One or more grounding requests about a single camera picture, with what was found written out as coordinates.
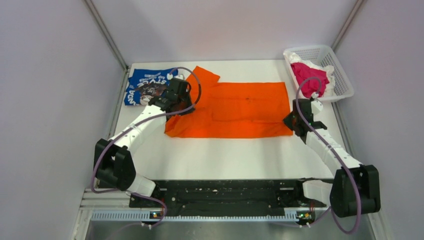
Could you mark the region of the orange t-shirt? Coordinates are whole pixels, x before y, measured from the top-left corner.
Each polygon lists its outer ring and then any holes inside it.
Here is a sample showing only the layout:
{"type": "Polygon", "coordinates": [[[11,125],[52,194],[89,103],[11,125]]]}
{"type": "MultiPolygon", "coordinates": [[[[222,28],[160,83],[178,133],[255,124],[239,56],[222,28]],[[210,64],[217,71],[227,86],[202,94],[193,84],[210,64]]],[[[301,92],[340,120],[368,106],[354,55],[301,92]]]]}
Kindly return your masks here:
{"type": "Polygon", "coordinates": [[[291,136],[283,119],[290,113],[284,82],[220,82],[196,66],[187,81],[199,97],[192,113],[172,116],[165,134],[172,138],[257,139],[291,136]]]}

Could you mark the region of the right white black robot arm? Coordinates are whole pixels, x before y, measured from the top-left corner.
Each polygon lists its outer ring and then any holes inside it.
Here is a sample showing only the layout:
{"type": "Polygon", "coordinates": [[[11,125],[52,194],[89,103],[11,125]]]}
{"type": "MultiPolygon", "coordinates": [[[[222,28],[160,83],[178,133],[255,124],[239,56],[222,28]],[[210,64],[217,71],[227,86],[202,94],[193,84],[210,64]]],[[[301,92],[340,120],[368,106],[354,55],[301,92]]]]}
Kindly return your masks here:
{"type": "Polygon", "coordinates": [[[299,206],[312,200],[331,207],[339,218],[357,213],[371,214],[381,210],[380,176],[377,168],[364,165],[352,157],[331,136],[326,125],[314,120],[314,110],[323,106],[317,100],[295,99],[292,111],[283,119],[284,124],[313,150],[334,177],[332,183],[315,178],[300,180],[293,192],[299,206]]]}

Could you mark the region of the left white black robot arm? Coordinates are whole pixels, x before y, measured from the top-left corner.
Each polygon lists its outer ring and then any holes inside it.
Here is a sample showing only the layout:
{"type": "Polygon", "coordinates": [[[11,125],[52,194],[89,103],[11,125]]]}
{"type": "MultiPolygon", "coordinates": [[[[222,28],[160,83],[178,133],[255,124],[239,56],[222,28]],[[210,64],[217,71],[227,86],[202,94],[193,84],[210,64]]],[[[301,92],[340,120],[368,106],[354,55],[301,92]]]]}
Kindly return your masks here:
{"type": "Polygon", "coordinates": [[[160,202],[156,183],[138,173],[133,154],[151,134],[164,127],[171,116],[194,111],[191,85],[182,75],[169,81],[160,96],[153,97],[141,114],[123,131],[95,144],[92,179],[107,183],[113,190],[136,193],[149,207],[160,202]]]}

